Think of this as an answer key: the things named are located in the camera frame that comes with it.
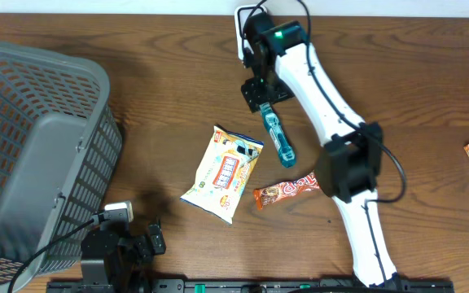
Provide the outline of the blue Listerine mouthwash bottle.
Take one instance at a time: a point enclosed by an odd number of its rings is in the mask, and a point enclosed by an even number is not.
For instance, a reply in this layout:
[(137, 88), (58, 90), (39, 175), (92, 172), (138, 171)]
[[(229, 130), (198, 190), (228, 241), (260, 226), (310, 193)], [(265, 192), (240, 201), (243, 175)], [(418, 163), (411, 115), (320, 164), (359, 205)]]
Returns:
[(274, 143), (281, 165), (285, 168), (294, 166), (296, 164), (296, 154), (283, 132), (278, 116), (269, 103), (262, 103), (259, 108), (265, 129)]

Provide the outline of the yellow white snack bag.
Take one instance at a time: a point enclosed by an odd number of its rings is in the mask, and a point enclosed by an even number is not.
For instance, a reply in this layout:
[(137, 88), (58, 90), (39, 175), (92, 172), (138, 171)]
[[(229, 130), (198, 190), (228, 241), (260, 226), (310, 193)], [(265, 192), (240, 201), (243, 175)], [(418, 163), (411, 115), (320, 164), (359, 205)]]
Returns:
[(231, 224), (264, 143), (213, 127), (193, 186), (180, 200)]

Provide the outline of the orange red candy bar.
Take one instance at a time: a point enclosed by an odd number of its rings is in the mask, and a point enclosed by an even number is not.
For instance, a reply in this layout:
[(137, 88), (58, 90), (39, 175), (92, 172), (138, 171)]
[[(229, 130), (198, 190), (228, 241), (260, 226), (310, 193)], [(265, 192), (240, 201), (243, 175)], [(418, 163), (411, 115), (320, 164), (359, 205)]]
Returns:
[(319, 190), (320, 186), (314, 173), (296, 179), (295, 181), (283, 181), (272, 186), (255, 189), (252, 194), (256, 200), (256, 207), (262, 210), (264, 207), (276, 203), (280, 200), (294, 197), (300, 193)]

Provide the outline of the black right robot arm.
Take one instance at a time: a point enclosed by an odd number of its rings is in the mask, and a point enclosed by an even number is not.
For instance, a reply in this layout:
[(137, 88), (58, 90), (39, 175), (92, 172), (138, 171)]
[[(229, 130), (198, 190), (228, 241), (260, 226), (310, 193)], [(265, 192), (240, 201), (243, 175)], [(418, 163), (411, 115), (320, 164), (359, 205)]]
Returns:
[(353, 273), (367, 287), (386, 286), (397, 272), (382, 233), (377, 177), (383, 130), (366, 123), (342, 98), (297, 21), (276, 25), (265, 7), (237, 7), (238, 56), (254, 76), (241, 92), (252, 112), (296, 98), (321, 146), (314, 176), (333, 199), (352, 249)]

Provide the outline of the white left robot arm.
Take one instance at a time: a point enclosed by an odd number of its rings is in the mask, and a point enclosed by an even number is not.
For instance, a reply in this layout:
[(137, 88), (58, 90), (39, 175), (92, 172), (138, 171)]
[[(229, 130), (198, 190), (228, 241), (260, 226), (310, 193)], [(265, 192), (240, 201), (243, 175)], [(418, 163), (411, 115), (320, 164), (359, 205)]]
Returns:
[(138, 235), (130, 233), (128, 221), (104, 222), (81, 243), (82, 280), (75, 292), (150, 292), (144, 267), (165, 251), (159, 221)]

